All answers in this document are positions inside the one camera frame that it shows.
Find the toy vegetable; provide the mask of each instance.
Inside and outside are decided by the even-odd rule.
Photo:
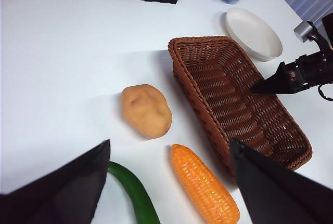
[[[109,162],[108,172],[117,178],[129,195],[137,223],[160,224],[151,199],[139,179],[127,168],[114,162]]]
[[[238,207],[214,174],[188,147],[174,144],[171,160],[187,194],[209,224],[235,224]]]

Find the white tabletop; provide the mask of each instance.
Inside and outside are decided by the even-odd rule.
[[[241,219],[250,223],[233,178],[223,172],[199,121],[172,74],[170,39],[227,35],[225,12],[247,9],[278,34],[283,54],[254,61],[264,77],[281,61],[317,51],[293,29],[301,19],[284,0],[179,0],[176,5],[134,0],[1,0],[1,191],[17,189],[111,139],[111,159],[146,187],[161,223],[204,223],[170,164],[169,148],[193,149],[228,188]],[[169,132],[145,140],[120,114],[123,88],[151,84],[173,113]],[[328,94],[333,94],[331,87]],[[316,88],[280,95],[309,138],[312,159],[298,173],[333,188],[333,106]],[[130,200],[107,177],[93,224],[135,223]]]

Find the toy food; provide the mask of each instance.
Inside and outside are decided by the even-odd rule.
[[[140,180],[124,166],[109,162],[108,172],[123,186],[129,195],[138,224],[160,224],[151,199]]]
[[[172,145],[171,160],[179,180],[207,223],[235,224],[239,220],[232,196],[191,149]]]
[[[168,132],[172,114],[164,95],[151,85],[130,86],[121,94],[122,114],[137,131],[148,138]]]

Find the green cucumber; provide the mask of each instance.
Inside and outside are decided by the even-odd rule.
[[[138,224],[160,224],[151,199],[140,180],[124,166],[109,162],[108,172],[123,186],[129,195]]]

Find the potato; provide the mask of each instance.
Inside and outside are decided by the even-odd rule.
[[[168,132],[172,114],[164,95],[151,85],[130,86],[121,93],[122,114],[137,131],[148,138]]]

